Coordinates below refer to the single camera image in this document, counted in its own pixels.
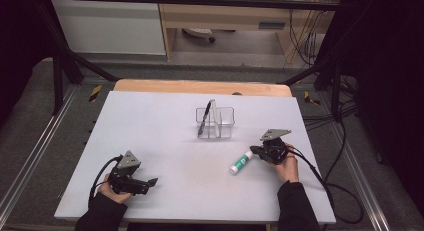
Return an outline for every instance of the forearm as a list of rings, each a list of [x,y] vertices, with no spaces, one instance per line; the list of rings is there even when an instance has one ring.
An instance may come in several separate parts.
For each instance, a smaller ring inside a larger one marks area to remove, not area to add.
[[[311,203],[301,183],[284,183],[278,191],[278,230],[320,230]]]
[[[116,231],[127,206],[118,204],[101,193],[92,200],[87,213],[75,225],[76,231]]]

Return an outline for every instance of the yellow and black tape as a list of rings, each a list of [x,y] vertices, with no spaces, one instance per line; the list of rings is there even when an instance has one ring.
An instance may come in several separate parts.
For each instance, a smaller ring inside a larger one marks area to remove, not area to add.
[[[91,93],[90,99],[88,101],[91,103],[96,101],[97,95],[99,94],[101,89],[101,85],[97,85],[96,87],[94,87],[93,92]]]
[[[315,105],[321,105],[319,100],[314,100],[309,97],[308,91],[305,91],[305,103],[313,103]]]

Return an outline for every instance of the black pen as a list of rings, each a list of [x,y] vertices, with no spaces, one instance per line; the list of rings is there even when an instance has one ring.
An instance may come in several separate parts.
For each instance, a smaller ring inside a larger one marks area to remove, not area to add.
[[[200,124],[199,132],[197,133],[197,136],[202,135],[203,129],[205,128],[205,121],[206,117],[208,117],[209,109],[211,108],[211,102],[213,99],[211,99],[208,103],[208,106],[206,106],[205,114],[203,115],[203,121],[202,124]]]

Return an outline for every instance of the glue stick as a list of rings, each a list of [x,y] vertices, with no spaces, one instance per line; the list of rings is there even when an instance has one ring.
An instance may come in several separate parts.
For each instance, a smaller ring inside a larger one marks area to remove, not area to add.
[[[242,169],[247,164],[247,162],[249,162],[252,156],[253,156],[252,151],[247,151],[243,156],[241,156],[239,160],[237,160],[237,162],[234,163],[233,166],[230,167],[231,173],[232,174],[238,173],[238,171],[240,171],[240,169]]]

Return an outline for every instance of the white wall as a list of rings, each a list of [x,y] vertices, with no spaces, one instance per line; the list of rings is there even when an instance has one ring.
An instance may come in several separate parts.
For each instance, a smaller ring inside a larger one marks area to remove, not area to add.
[[[53,0],[53,5],[75,52],[165,55],[157,4]]]

